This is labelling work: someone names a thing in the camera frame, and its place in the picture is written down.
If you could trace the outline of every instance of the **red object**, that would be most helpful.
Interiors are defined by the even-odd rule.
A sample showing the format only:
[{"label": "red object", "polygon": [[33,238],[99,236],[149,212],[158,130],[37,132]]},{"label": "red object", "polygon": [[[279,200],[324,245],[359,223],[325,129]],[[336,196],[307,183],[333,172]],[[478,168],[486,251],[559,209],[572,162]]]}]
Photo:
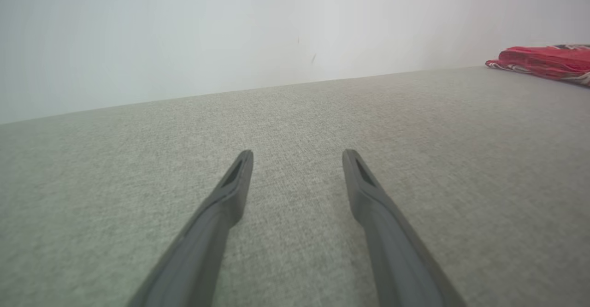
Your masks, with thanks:
[{"label": "red object", "polygon": [[512,47],[485,65],[538,77],[590,86],[590,45],[555,45],[543,48]]}]

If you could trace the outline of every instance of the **red and white cloth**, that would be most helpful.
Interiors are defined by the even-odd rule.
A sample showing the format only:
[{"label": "red and white cloth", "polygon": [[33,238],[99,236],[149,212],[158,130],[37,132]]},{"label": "red and white cloth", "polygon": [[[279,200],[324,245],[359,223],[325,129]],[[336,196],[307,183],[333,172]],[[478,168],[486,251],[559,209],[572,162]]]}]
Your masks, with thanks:
[{"label": "red and white cloth", "polygon": [[512,47],[485,65],[590,86],[590,45]]}]

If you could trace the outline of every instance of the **gray surface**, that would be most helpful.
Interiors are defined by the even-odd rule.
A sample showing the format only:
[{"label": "gray surface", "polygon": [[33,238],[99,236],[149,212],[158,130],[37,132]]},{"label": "gray surface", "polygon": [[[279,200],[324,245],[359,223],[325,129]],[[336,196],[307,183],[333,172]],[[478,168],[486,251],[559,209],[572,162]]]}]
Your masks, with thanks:
[{"label": "gray surface", "polygon": [[123,305],[248,148],[217,307],[377,305],[345,148],[470,306],[590,300],[590,90],[474,67],[0,126],[0,305]]}]

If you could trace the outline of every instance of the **white wall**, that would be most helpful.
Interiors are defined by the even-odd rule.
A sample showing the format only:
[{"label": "white wall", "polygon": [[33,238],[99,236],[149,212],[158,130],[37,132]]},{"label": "white wall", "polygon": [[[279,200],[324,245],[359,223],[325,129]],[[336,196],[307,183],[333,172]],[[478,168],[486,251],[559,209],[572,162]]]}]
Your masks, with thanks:
[{"label": "white wall", "polygon": [[0,124],[590,43],[590,0],[0,0]]}]

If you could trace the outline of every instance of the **folded fabric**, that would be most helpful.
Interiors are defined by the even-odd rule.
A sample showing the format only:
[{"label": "folded fabric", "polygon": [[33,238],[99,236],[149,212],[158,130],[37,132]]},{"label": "folded fabric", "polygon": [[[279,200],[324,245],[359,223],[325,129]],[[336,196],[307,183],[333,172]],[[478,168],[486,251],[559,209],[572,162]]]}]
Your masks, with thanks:
[{"label": "folded fabric", "polygon": [[512,47],[485,65],[590,86],[590,45]]}]

